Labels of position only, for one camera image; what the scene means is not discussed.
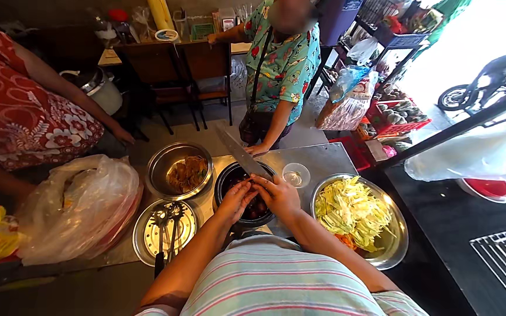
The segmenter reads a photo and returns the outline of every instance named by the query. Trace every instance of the metal bowl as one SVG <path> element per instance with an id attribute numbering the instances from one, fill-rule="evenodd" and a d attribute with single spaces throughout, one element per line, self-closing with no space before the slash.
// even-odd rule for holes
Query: metal bowl
<path id="1" fill-rule="evenodd" d="M 312 202 L 310 204 L 312 216 L 316 219 L 315 199 L 317 198 L 319 192 L 323 190 L 323 188 L 331 183 L 334 183 L 337 180 L 351 179 L 354 177 L 355 175 L 353 174 L 337 173 L 328 176 L 320 183 L 318 183 L 318 185 L 315 187 L 314 193 L 312 194 Z M 372 265 L 374 265 L 378 270 L 393 268 L 399 262 L 401 262 L 401 260 L 405 257 L 405 253 L 407 252 L 409 236 L 407 233 L 407 225 L 405 224 L 405 219 L 397 208 L 397 205 L 395 205 L 390 196 L 387 195 L 382 189 L 364 178 L 359 178 L 358 182 L 363 183 L 365 186 L 369 187 L 372 195 L 374 195 L 376 198 L 379 198 L 386 205 L 388 205 L 388 210 L 392 214 L 392 220 L 390 221 L 388 228 L 397 236 L 396 238 L 390 233 L 383 231 L 379 235 L 380 238 L 375 239 L 375 245 L 377 248 L 384 249 L 375 251 L 373 253 L 366 253 L 366 255 L 364 255 L 364 258 Z"/>
<path id="2" fill-rule="evenodd" d="M 265 164 L 264 162 L 258 162 L 265 170 L 271 175 L 274 176 L 276 171 L 274 171 L 269 165 Z M 226 192 L 228 192 L 229 189 L 229 182 L 232 180 L 232 178 L 235 179 L 236 176 L 241 176 L 245 174 L 245 171 L 243 168 L 239 165 L 238 162 L 233 162 L 229 164 L 227 167 L 222 170 L 220 173 L 220 176 L 216 179 L 216 183 L 214 185 L 214 201 L 216 202 L 216 207 L 220 206 L 221 200 L 224 198 L 224 195 Z M 258 219 L 244 219 L 240 218 L 236 226 L 241 226 L 245 228 L 257 228 L 261 227 L 263 225 L 266 225 L 269 223 L 275 215 L 269 210 L 265 215 Z"/>
<path id="3" fill-rule="evenodd" d="M 206 159 L 208 171 L 198 187 L 185 194 L 180 194 L 169 184 L 167 175 L 173 168 L 176 168 L 177 162 L 184 162 L 188 156 L 201 156 Z M 164 200 L 185 200 L 197 195 L 207 185 L 212 177 L 213 170 L 212 157 L 204 147 L 189 142 L 173 143 L 165 146 L 151 157 L 147 166 L 146 187 L 150 192 Z"/>

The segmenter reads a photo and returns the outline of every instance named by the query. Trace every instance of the red floral dress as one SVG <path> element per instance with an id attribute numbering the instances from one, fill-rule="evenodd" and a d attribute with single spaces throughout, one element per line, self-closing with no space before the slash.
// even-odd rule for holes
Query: red floral dress
<path id="1" fill-rule="evenodd" d="M 0 164 L 7 170 L 67 162 L 103 135 L 103 126 L 28 77 L 12 40 L 0 32 Z"/>

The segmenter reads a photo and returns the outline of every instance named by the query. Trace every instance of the knife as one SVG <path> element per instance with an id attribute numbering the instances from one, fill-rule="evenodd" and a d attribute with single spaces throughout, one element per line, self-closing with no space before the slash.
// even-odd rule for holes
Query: knife
<path id="1" fill-rule="evenodd" d="M 245 170 L 247 174 L 256 174 L 258 176 L 262 176 L 269 181 L 273 181 L 273 177 L 261 166 L 258 162 L 251 157 L 251 155 L 241 147 L 241 145 L 228 133 L 225 131 L 224 127 L 221 124 L 216 124 L 216 133 L 222 143 L 224 143 L 225 147 L 228 148 L 228 151 L 232 156 L 237 160 L 240 166 Z"/>

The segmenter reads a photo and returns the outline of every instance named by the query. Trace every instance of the motorcycle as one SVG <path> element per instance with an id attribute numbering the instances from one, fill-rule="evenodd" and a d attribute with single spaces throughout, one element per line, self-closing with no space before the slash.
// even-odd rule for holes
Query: motorcycle
<path id="1" fill-rule="evenodd" d="M 506 97 L 506 55 L 485 65 L 472 83 L 456 85 L 443 92 L 437 107 L 443 111 L 464 110 L 467 114 L 474 115 L 504 97 Z"/>

